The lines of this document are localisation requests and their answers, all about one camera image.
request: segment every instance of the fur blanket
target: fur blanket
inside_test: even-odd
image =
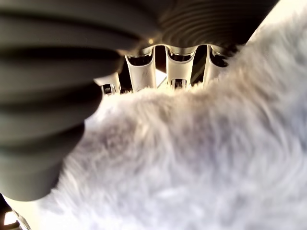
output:
[[[40,201],[41,229],[306,230],[306,8],[220,77],[105,98]]]

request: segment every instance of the fluffy white fur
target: fluffy white fur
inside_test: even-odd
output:
[[[102,101],[42,230],[306,230],[306,9],[206,89]]]

